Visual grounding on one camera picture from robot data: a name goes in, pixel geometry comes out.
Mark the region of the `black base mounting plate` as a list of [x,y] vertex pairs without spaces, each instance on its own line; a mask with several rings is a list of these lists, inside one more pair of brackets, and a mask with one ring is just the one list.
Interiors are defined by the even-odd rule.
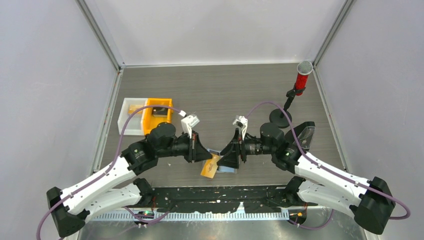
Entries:
[[243,206],[246,213],[276,213],[282,208],[316,206],[290,196],[285,185],[155,187],[148,201],[130,204],[153,208],[160,213],[234,213]]

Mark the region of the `orange credit card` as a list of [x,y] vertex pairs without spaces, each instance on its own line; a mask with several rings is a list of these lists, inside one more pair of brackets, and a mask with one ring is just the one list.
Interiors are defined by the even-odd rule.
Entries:
[[221,156],[217,154],[212,154],[212,158],[205,161],[200,175],[208,179],[213,179],[218,170],[218,161],[220,159]]

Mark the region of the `red microphone on black stand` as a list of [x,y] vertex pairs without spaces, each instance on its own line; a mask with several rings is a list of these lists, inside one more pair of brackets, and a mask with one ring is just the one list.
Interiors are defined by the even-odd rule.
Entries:
[[291,90],[286,93],[286,102],[282,110],[274,109],[269,114],[269,121],[273,124],[276,124],[278,128],[285,129],[289,127],[289,120],[292,120],[292,116],[289,113],[288,109],[290,108],[294,98],[296,96],[301,96],[306,89],[306,84],[309,78],[309,75],[313,71],[313,64],[308,60],[304,60],[297,65],[297,77],[294,83],[294,86]]

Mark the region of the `black stand with clear plate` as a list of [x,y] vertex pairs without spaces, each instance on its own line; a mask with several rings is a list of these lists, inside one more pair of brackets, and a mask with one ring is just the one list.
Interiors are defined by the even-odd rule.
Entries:
[[304,152],[308,152],[312,145],[315,129],[316,124],[314,121],[305,121],[294,127],[294,133],[291,129],[288,130],[284,137],[287,143],[297,147],[296,137],[300,147]]

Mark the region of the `tan card in white bin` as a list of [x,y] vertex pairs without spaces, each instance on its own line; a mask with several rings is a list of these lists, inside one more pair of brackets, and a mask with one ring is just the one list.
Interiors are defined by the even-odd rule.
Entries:
[[143,105],[142,104],[131,104],[129,107],[128,107],[128,111],[127,111],[127,113],[129,114],[129,115],[131,115],[131,114],[133,114],[134,112],[136,112],[138,109],[140,109],[140,108],[142,108],[143,107]]

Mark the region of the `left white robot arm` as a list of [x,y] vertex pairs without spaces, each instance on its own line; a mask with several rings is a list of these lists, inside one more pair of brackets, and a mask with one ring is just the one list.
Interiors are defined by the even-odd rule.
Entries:
[[136,204],[148,207],[154,199],[152,189],[137,176],[157,166],[160,158],[180,156],[188,163],[213,157],[196,131],[177,137],[176,127],[162,122],[144,139],[124,149],[114,163],[68,188],[52,187],[46,198],[58,235],[68,237],[112,209]]

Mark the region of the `black card in orange bin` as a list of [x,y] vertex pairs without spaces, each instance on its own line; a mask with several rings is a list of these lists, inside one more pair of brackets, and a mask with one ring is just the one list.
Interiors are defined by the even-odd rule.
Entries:
[[167,107],[153,107],[152,108],[152,116],[155,118],[165,118],[168,116],[168,108]]

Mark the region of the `orange plastic bin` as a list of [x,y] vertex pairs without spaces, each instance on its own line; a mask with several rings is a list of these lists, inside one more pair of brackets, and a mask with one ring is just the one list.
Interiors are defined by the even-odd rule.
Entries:
[[168,107],[173,106],[171,98],[148,98],[146,105],[153,106],[143,110],[141,127],[144,134],[149,134],[152,129],[156,128],[160,123],[171,123],[173,110]]

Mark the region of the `slotted metal rail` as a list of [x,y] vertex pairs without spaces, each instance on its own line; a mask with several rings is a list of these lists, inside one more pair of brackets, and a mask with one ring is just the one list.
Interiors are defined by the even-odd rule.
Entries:
[[[169,213],[162,220],[168,222],[177,221],[273,221],[273,220],[289,220],[289,212],[286,209],[282,209],[279,212],[263,212],[263,213],[246,213],[244,209],[238,209],[235,212],[227,213]],[[93,219],[94,221],[117,221],[117,222],[129,222],[137,221],[126,210],[114,210],[102,215],[99,215]]]

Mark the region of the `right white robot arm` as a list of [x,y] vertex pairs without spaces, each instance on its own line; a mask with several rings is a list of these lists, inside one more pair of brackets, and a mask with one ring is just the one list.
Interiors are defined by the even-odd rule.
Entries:
[[218,166],[238,169],[248,155],[271,155],[271,161],[295,176],[285,189],[291,205],[314,203],[326,206],[354,219],[368,232],[381,235],[396,206],[387,182],[355,176],[327,164],[311,153],[302,155],[291,132],[276,124],[260,127],[260,136],[243,134],[236,128],[233,139],[220,152]]

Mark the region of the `blue grey card holder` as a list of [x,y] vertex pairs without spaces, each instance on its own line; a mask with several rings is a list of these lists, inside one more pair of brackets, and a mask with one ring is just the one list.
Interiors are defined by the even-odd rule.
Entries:
[[[219,159],[222,158],[221,156],[221,152],[214,150],[214,149],[207,149],[211,154],[213,155],[217,155]],[[218,166],[217,170],[216,170],[217,174],[236,174],[237,173],[237,169],[236,168],[231,168],[231,167],[227,167],[227,166]]]

